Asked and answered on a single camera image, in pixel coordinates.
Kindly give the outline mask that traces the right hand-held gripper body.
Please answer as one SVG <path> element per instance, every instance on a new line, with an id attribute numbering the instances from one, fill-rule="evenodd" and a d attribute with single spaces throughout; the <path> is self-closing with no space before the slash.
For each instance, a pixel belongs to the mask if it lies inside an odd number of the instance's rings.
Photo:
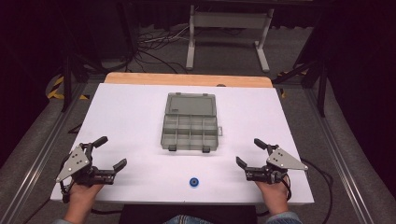
<path id="1" fill-rule="evenodd" d="M 275 184 L 284 180 L 288 170 L 308 170 L 305 164 L 291 156 L 279 145 L 268 145 L 265 150 L 268 152 L 269 157 L 263 167 L 247 166 L 246 170 L 244 170 L 247 181 Z"/>

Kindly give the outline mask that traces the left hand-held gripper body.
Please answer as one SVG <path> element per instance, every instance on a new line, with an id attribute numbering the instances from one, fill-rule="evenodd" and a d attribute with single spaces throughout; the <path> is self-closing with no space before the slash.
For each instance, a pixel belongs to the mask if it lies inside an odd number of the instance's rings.
<path id="1" fill-rule="evenodd" d="M 92 143 L 81 143 L 76 146 L 66 157 L 60 173 L 56 177 L 57 183 L 62 183 L 66 178 L 79 184 L 90 187 L 92 185 L 112 185 L 116 173 L 114 170 L 99 170 L 92 165 Z"/>

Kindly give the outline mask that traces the grey plastic compartment box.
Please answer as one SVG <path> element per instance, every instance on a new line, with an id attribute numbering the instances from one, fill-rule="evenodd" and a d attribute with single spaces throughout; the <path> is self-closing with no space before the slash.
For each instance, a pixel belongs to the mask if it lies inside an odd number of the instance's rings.
<path id="1" fill-rule="evenodd" d="M 216 151 L 219 146 L 216 96 L 170 92 L 163 116 L 161 145 L 169 151 Z"/>

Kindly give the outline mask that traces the person's right hand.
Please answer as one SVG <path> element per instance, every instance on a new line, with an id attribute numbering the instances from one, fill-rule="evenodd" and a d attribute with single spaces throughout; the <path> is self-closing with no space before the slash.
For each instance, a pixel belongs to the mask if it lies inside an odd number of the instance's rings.
<path id="1" fill-rule="evenodd" d="M 262 193 L 262 199 L 271 216 L 289 211 L 288 190 L 283 183 L 267 184 L 256 182 L 256 185 Z"/>

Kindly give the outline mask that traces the person's left hand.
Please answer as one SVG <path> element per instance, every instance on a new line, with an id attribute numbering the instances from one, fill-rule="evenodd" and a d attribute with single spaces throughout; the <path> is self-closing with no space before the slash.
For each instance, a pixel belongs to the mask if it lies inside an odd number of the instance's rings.
<path id="1" fill-rule="evenodd" d="M 86 214 L 88 216 L 95 203 L 96 195 L 102 188 L 103 185 L 92 185 L 91 187 L 86 187 L 75 184 L 70 189 L 70 202 L 66 214 L 77 216 Z"/>

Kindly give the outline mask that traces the black metal stand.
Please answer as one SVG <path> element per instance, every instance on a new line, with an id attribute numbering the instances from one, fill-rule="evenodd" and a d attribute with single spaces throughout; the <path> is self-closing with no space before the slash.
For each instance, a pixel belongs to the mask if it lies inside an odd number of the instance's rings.
<path id="1" fill-rule="evenodd" d="M 327 87 L 328 71 L 323 61 L 312 61 L 296 66 L 291 71 L 283 73 L 272 80 L 274 85 L 284 83 L 285 81 L 298 76 L 305 72 L 304 77 L 300 81 L 300 85 L 304 89 L 312 89 L 314 84 L 318 82 L 317 109 L 319 114 L 324 118 L 324 103 Z"/>
<path id="2" fill-rule="evenodd" d="M 77 82 L 86 82 L 89 78 L 88 69 L 85 65 L 91 67 L 94 71 L 100 74 L 107 74 L 108 70 L 99 63 L 95 63 L 80 54 L 69 53 L 64 57 L 63 72 L 64 77 L 64 105 L 62 111 L 65 112 L 72 103 L 72 77 L 75 77 Z"/>

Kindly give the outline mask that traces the yellow black hazard tape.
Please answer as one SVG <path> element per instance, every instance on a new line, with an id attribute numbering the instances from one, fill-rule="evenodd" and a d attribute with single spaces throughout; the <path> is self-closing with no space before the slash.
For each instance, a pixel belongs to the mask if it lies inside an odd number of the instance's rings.
<path id="1" fill-rule="evenodd" d="M 55 79 L 52 87 L 50 88 L 49 93 L 47 94 L 47 97 L 49 99 L 60 99 L 60 100 L 63 100 L 64 99 L 64 94 L 60 93 L 60 87 L 61 87 L 61 85 L 63 83 L 64 83 L 64 76 L 63 75 L 59 75 Z"/>

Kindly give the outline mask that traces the person's blue jeans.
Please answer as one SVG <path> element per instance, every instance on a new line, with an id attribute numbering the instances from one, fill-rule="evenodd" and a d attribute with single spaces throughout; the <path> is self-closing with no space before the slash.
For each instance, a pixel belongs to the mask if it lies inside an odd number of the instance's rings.
<path id="1" fill-rule="evenodd" d="M 213 224 L 213 223 L 198 217 L 177 215 L 165 221 L 163 224 Z"/>

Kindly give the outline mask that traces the grey metal stand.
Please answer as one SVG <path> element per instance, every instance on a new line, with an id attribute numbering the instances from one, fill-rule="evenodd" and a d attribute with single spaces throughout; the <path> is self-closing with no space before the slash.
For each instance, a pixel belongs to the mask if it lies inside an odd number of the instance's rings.
<path id="1" fill-rule="evenodd" d="M 268 35 L 270 24 L 275 10 L 270 8 L 265 13 L 231 13 L 231 12 L 200 12 L 194 5 L 190 6 L 189 20 L 189 45 L 186 59 L 186 68 L 192 70 L 194 66 L 195 52 L 195 28 L 237 28 L 237 29 L 260 29 L 262 36 L 254 42 L 254 47 L 264 73 L 270 72 L 269 63 L 264 53 L 264 43 Z"/>

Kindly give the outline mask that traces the aluminium rail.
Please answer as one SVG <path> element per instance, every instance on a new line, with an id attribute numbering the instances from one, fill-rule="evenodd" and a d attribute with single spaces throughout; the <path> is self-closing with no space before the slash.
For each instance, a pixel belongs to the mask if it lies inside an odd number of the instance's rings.
<path id="1" fill-rule="evenodd" d="M 14 224 L 85 88 L 86 83 L 75 85 L 64 112 L 60 100 L 50 100 L 0 169 L 0 224 Z"/>
<path id="2" fill-rule="evenodd" d="M 350 170 L 347 167 L 347 162 L 343 158 L 340 148 L 332 134 L 331 127 L 328 121 L 319 113 L 315 93 L 308 89 L 304 90 L 304 94 L 312 110 L 314 111 L 318 124 L 326 138 L 332 161 L 336 167 L 337 173 L 340 175 L 341 181 L 346 190 L 346 194 L 352 203 L 360 224 L 374 224 L 373 218 L 361 196 L 361 192 L 357 187 L 355 178 L 352 176 L 352 173 L 350 173 Z"/>

